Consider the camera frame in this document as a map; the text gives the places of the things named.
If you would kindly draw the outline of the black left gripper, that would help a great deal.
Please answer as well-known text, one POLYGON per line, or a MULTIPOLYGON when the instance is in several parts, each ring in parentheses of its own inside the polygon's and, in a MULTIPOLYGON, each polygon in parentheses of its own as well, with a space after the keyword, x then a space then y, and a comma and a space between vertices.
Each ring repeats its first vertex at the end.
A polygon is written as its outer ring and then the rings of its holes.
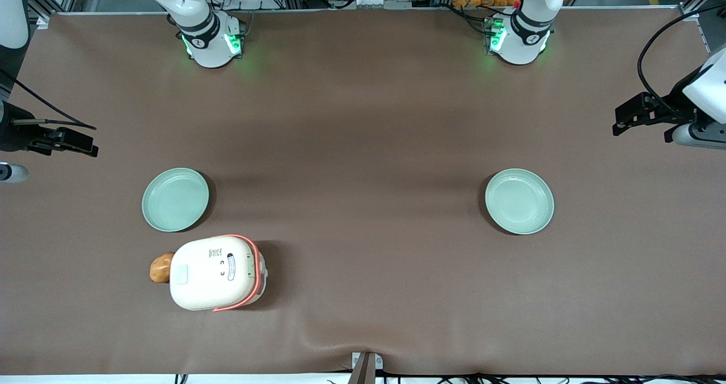
POLYGON ((672 128, 664 133, 664 141, 674 141, 674 134, 679 126, 695 123, 699 117, 697 107, 685 101, 684 95, 675 95, 677 102, 674 107, 664 100, 657 100, 653 95, 641 92, 627 102, 615 108, 615 120, 612 126, 613 136, 620 136, 628 129, 638 125, 658 125, 668 123, 672 128))

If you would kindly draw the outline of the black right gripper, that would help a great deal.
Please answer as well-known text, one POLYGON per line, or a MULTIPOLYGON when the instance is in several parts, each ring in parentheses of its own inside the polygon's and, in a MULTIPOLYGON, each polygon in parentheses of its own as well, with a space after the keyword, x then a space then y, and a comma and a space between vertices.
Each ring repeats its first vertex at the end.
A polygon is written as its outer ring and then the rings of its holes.
POLYGON ((93 138, 76 130, 60 126, 52 130, 39 123, 18 125, 17 120, 34 120, 35 116, 23 108, 11 103, 2 103, 1 150, 6 152, 33 151, 42 155, 51 155, 53 150, 62 145, 67 151, 73 151, 96 158, 99 147, 93 144, 93 138))

